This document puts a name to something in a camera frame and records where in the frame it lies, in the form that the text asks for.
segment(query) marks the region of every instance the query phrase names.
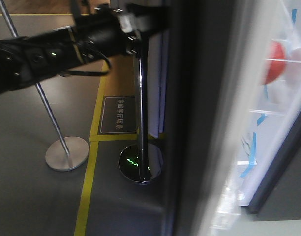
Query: round metal base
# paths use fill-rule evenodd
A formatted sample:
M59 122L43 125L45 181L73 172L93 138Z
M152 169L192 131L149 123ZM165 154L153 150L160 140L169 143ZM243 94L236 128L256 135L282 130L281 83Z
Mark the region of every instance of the round metal base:
M160 149L154 144L148 144L149 166L146 179L140 178L137 145L126 147L120 154L119 168L122 174L136 184L149 184L153 182L162 171L163 159Z
M88 143L79 137L64 138L70 151L66 155L60 140L55 141L46 152L48 166L56 171L71 171L82 165L89 153Z

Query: yellow floor line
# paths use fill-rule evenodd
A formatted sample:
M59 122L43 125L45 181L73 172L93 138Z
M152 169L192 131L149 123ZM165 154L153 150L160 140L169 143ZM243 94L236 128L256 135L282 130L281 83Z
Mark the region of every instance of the yellow floor line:
M108 69L107 64L103 63L102 71L105 71L107 69ZM101 110L102 110L101 107L102 107L102 102L103 102L103 95L105 93L105 86L106 86L106 77L100 77L98 95L97 95L95 110L93 113L92 124L91 124L91 129L90 129L90 137L98 134L98 128L99 128L100 116L101 116Z
M102 70L106 69L106 63L103 64ZM100 121L101 107L103 102L103 95L105 92L105 83L106 77L100 77L97 100L94 110L94 115L92 118L90 135L98 133L98 126ZM90 197L92 190L92 183L95 174L96 162L97 162L97 153L98 153L98 144L99 142L90 142L90 153L88 157L85 178L83 183L83 189L81 194L80 205L78 208L77 219L75 224L74 236L85 236L86 226L87 226L87 217L90 208Z
M75 225L74 236L85 236L87 217L90 208L90 196L92 190L93 177L95 173L95 167L97 162L98 143L91 142L90 153L88 157L83 190L80 200L80 205L77 213L77 220Z
M136 134L107 134L90 136L90 142L112 140L136 140Z

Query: red object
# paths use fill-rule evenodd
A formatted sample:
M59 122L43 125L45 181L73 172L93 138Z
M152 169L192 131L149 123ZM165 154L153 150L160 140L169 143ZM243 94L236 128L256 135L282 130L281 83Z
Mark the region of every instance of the red object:
M286 59L286 53L283 45L279 42L272 41L270 46L270 59ZM265 77L264 84L268 84L276 80L285 70L285 61L268 60L269 70Z

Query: gray floor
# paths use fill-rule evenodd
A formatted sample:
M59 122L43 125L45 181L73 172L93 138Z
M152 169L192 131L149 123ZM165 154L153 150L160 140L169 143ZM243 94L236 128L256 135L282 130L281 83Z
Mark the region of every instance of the gray floor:
M87 236L162 235L163 181L136 185L119 171L119 154L133 143L135 140L99 142Z
M14 22L20 35L72 24L69 16ZM8 36L0 17L0 38ZM64 136L88 140L99 79L55 77L41 84ZM57 139L34 86L0 95L0 236L73 235L86 164L68 173L49 169L44 155Z

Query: black robotic arm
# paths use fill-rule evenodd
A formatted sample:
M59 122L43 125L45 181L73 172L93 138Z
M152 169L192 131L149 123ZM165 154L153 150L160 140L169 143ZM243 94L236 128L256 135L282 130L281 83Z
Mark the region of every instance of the black robotic arm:
M137 54L143 41L166 29L168 8L103 5L95 14L74 14L75 25L34 37L0 40L0 94L57 74L99 76L108 72L68 71L114 55Z

